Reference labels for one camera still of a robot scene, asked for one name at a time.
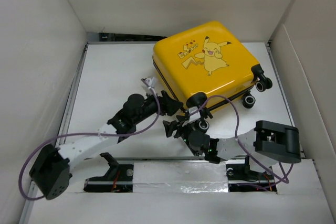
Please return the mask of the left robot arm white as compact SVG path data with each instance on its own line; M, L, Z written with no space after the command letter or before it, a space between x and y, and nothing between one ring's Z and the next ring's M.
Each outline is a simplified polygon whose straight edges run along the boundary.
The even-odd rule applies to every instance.
M139 134L136 125L150 116L173 116L182 106L182 102L172 99L165 91L161 95L155 91L146 96L132 94L97 132L83 133L80 139L59 147L51 143L43 146L29 175L45 199L55 199L67 189L71 172L79 163L105 147Z

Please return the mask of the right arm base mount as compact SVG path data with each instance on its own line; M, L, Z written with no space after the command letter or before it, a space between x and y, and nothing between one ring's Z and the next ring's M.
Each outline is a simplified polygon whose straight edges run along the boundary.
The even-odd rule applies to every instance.
M252 171L245 164L227 164L226 176L230 193L277 191L275 185L271 187L273 176Z

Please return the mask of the aluminium front rail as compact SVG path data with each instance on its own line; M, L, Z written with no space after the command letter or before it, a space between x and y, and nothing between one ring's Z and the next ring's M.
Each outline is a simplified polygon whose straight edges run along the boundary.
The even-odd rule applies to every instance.
M243 160L234 159L219 164L212 164L197 159L134 159L119 160L119 164L133 164L133 192L141 190L177 188L178 190L221 190L228 185L227 164L245 164ZM71 173L70 184L86 179L103 176L103 169L93 160L79 164Z

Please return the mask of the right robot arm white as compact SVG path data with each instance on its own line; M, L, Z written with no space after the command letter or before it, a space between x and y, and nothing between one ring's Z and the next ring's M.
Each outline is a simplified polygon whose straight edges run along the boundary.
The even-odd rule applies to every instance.
M194 156L204 156L210 163L246 155L249 162L243 174L255 178L279 162L297 164L301 162L299 131L296 127L269 121L257 121L256 126L238 138L213 138L207 134L209 123L196 120L192 123L164 121L166 137L182 138Z

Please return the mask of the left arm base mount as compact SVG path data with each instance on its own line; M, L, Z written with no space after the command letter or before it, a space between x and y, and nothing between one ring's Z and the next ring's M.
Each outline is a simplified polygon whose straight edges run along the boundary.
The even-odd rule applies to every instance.
M101 153L109 169L103 176L86 179L83 190L87 193L132 193L133 164L119 164L110 153Z

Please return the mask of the yellow Pikachu suitcase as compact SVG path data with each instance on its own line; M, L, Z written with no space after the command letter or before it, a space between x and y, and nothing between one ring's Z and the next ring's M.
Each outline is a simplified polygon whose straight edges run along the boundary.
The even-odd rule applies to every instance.
M153 65L170 97L182 102L183 111L200 108L202 118L242 99L252 108L252 88L272 88L259 61L220 22L212 21L158 41Z

